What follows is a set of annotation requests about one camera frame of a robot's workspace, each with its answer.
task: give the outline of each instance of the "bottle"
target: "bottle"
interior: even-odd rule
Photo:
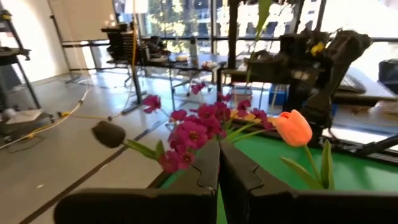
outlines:
[[[191,63],[193,66],[198,66],[198,46],[197,40],[194,36],[190,39],[190,46],[189,46],[189,56],[191,58]]]

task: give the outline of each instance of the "concrete floor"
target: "concrete floor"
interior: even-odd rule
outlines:
[[[105,74],[93,76],[93,87],[76,115],[104,116],[118,114],[123,108],[128,90],[122,86],[125,75]],[[57,79],[47,80],[44,84],[36,83],[35,90],[45,111],[56,113],[71,110],[85,92],[86,86],[71,84],[65,86]],[[149,94],[162,96],[162,106],[166,111],[172,110],[170,84],[167,80],[141,78],[143,89]],[[196,108],[201,97],[185,97],[186,89],[177,89],[176,107]],[[203,91],[206,102],[214,102],[215,91]],[[262,108],[267,109],[268,95],[264,93]],[[259,104],[259,93],[254,93],[253,106]],[[390,133],[393,129],[380,128],[377,125],[363,125],[360,120],[350,118],[344,109],[340,109],[336,116],[336,123],[367,129],[381,129]],[[140,142],[154,146],[158,139],[166,140],[169,131],[161,122],[166,120],[162,113],[145,114],[140,107],[118,117],[114,122],[127,131],[128,138],[142,136]],[[33,139],[22,142],[0,151],[0,222],[2,224],[20,223],[34,213],[45,203],[73,185],[77,180],[93,170],[117,150],[107,149],[97,143],[91,135],[90,128],[97,123],[95,119],[69,118],[61,125],[39,134],[44,140],[26,151],[11,154],[34,144]],[[76,186],[78,190],[87,187],[111,188],[146,188],[161,172],[159,165],[146,159],[134,151],[124,151],[114,161],[103,166],[88,180]],[[53,207],[39,212],[35,220],[23,223],[50,224]]]

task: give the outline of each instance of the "keyboard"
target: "keyboard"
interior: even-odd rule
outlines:
[[[339,90],[366,93],[365,86],[351,75],[345,75],[338,87]]]

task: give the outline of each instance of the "orange tulip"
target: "orange tulip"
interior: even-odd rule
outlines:
[[[290,146],[304,146],[312,138],[310,125],[297,110],[283,112],[273,123],[282,139]]]

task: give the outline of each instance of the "green table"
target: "green table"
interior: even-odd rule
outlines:
[[[289,184],[292,188],[305,190],[308,187],[279,159],[284,156],[297,161],[311,171],[310,163],[302,148],[294,148],[282,141],[255,136],[244,139],[235,144],[248,157],[256,161],[263,169]],[[313,158],[320,166],[322,152],[310,149]],[[355,158],[343,154],[333,154],[333,173],[335,187],[338,190],[398,190],[398,167],[381,164],[379,162]],[[167,188],[178,174],[170,176],[161,186]],[[226,223],[223,201],[218,194],[218,223]]]

